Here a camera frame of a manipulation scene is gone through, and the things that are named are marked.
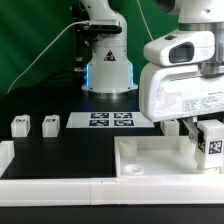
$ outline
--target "green backdrop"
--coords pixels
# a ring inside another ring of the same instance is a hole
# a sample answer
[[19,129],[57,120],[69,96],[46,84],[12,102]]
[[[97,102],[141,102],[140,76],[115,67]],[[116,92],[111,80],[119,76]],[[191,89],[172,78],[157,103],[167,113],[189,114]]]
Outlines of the green backdrop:
[[[77,0],[0,1],[0,97],[14,79],[42,52],[67,25],[72,23],[69,7]],[[128,58],[134,64],[139,82],[147,63],[143,47],[150,41],[136,0],[109,0],[111,8],[128,22]],[[152,0],[141,0],[146,21],[154,38],[177,28],[177,18],[164,14]],[[74,66],[75,46],[69,32],[20,79],[14,88],[32,86],[49,74]],[[88,62],[91,53],[85,58]]]

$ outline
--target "white box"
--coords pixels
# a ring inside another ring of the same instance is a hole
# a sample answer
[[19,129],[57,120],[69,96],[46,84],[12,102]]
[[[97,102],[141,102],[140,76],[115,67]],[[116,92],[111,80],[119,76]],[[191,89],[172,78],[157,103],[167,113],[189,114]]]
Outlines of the white box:
[[176,119],[161,121],[160,128],[165,136],[179,136],[180,123]]
[[60,117],[58,115],[46,116],[42,123],[43,137],[57,137],[60,130]]
[[13,138],[27,137],[30,131],[30,116],[16,116],[11,123],[11,132]]

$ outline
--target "black wire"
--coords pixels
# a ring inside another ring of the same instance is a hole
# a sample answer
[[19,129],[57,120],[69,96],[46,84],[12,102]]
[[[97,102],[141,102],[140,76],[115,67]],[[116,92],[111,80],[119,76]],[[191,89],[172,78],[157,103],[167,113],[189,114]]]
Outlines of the black wire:
[[74,79],[74,78],[79,77],[79,76],[77,76],[77,74],[75,74],[75,72],[73,70],[58,71],[58,72],[52,73],[51,75],[49,75],[48,77],[46,77],[45,79],[43,79],[42,81],[40,81],[39,83],[37,83],[35,85],[35,87],[38,87],[39,88],[39,87],[43,86],[43,84],[45,84],[48,81],[59,79],[59,78],[55,78],[55,77],[57,77],[59,75],[62,75],[62,74],[67,74],[67,73],[73,73],[74,76],[72,76],[72,77],[60,77],[60,79],[68,79],[68,78],[70,78],[70,79],[73,78]]

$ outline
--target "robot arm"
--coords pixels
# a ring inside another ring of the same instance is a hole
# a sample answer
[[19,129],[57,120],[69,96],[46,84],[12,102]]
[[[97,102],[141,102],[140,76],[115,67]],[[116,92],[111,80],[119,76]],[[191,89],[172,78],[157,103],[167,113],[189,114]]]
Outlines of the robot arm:
[[224,2],[155,2],[179,14],[179,28],[145,46],[151,63],[141,74],[141,112],[161,121],[223,111]]
[[127,59],[127,22],[108,0],[80,0],[90,17],[87,33],[95,33],[92,59],[87,65],[84,95],[117,99],[137,92],[133,67]]

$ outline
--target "black surface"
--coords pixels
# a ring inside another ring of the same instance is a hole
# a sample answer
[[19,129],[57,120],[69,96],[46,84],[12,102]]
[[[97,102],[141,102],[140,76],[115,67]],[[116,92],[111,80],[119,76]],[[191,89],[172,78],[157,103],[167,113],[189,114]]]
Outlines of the black surface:
[[[30,136],[26,139],[14,139],[16,158],[4,178],[114,176],[114,136],[160,133],[159,129],[150,128],[65,130],[70,112],[81,111],[138,111],[138,100],[129,98],[109,102],[88,99],[69,88],[22,88],[4,97],[0,101],[0,140],[11,139],[10,123],[15,115],[28,113],[32,117]],[[60,114],[62,118],[62,132],[57,139],[43,139],[41,122],[45,115],[53,113]],[[224,205],[0,208],[1,224],[221,224],[223,221]]]
[[223,205],[0,208],[3,224],[222,224]]
[[[71,112],[138,111],[138,100],[105,101],[86,98],[73,88],[16,89],[0,102],[1,140],[11,138],[10,124],[16,115],[30,114],[28,138],[15,138],[15,159],[2,179],[114,177],[114,136],[159,134],[150,128],[66,129]],[[43,138],[46,115],[61,117],[57,138]]]

